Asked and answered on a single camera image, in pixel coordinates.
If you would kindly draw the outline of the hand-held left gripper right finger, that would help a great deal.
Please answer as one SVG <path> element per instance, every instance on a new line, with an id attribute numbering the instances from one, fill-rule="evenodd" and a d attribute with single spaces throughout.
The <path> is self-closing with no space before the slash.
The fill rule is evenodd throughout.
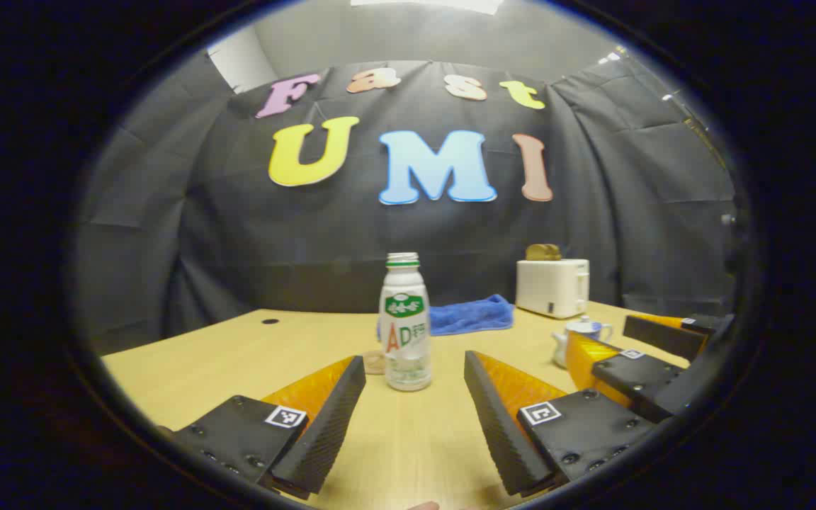
<path id="1" fill-rule="evenodd" d="M 464 381 L 508 494 L 531 496 L 586 477 L 641 442 L 654 421 L 598 390 L 567 393 L 479 351 Z"/>

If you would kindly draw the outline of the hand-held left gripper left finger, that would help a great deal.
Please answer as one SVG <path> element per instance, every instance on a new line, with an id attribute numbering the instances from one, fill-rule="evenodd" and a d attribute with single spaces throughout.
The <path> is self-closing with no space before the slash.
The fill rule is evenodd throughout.
<path id="1" fill-rule="evenodd" d="M 365 388 L 347 356 L 261 399 L 234 395 L 169 438 L 217 470 L 307 499 L 323 487 Z"/>

